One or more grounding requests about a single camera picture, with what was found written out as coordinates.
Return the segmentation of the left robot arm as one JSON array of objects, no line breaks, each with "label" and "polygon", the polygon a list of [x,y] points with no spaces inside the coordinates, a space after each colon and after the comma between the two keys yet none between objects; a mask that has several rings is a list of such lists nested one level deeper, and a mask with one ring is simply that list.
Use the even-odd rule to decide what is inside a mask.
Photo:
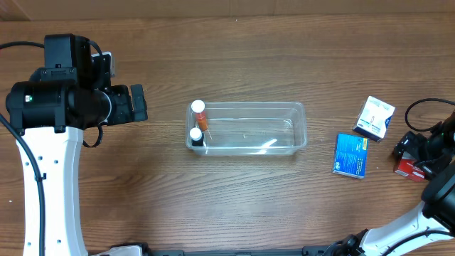
[{"label": "left robot arm", "polygon": [[44,66],[16,83],[1,123],[16,139],[24,182],[25,255],[86,255],[79,163],[89,128],[141,122],[141,85],[112,85],[114,60],[96,42],[47,35]]}]

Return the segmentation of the red white box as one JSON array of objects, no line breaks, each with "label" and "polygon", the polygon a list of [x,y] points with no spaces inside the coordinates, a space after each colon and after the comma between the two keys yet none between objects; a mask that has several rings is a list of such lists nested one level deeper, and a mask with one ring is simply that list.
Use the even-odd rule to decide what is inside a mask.
[{"label": "red white box", "polygon": [[416,159],[409,153],[404,152],[394,167],[394,172],[409,180],[421,182],[425,180],[425,173],[414,165]]}]

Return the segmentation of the orange bottle white cap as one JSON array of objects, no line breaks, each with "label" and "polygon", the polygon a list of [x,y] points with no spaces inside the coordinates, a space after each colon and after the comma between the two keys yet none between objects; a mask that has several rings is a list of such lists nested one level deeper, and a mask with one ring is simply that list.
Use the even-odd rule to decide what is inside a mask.
[{"label": "orange bottle white cap", "polygon": [[191,103],[191,110],[194,113],[199,129],[204,132],[208,129],[208,120],[205,113],[205,103],[202,100],[195,100]]}]

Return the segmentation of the white blue box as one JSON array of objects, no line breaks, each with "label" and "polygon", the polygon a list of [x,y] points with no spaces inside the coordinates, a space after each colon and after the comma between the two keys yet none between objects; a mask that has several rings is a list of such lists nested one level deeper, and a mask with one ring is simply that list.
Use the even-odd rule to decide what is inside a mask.
[{"label": "white blue box", "polygon": [[369,96],[364,102],[353,131],[376,142],[385,138],[395,107]]}]

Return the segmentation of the black bottle white cap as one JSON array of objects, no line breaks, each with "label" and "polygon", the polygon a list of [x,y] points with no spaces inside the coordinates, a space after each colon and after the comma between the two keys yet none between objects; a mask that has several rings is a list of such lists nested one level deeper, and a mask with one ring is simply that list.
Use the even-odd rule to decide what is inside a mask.
[{"label": "black bottle white cap", "polygon": [[192,128],[189,136],[192,146],[204,146],[204,133],[198,127]]}]

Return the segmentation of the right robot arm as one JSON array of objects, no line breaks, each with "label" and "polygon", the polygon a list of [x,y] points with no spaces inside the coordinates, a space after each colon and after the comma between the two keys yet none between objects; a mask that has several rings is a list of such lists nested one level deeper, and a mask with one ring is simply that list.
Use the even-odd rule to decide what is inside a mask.
[{"label": "right robot arm", "polygon": [[454,115],[429,129],[426,138],[406,133],[393,154],[410,154],[429,183],[421,202],[408,213],[380,228],[327,247],[325,255],[404,255],[429,243],[454,238]]}]

